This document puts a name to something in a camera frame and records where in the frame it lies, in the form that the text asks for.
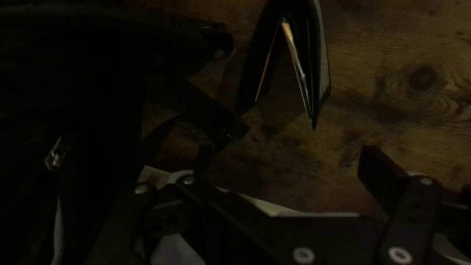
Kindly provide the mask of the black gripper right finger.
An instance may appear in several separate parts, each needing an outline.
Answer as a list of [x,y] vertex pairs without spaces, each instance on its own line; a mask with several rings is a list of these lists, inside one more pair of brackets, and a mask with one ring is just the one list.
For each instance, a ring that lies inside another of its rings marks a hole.
[[411,174],[377,146],[364,146],[358,177],[388,214],[377,249],[380,265],[470,265],[470,189],[448,191]]

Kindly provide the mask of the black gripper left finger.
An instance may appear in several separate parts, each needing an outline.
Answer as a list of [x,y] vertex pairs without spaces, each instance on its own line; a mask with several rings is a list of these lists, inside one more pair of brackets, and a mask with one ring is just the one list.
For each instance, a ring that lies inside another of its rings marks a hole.
[[205,145],[189,174],[120,201],[86,265],[276,265],[270,217],[208,182],[213,157]]

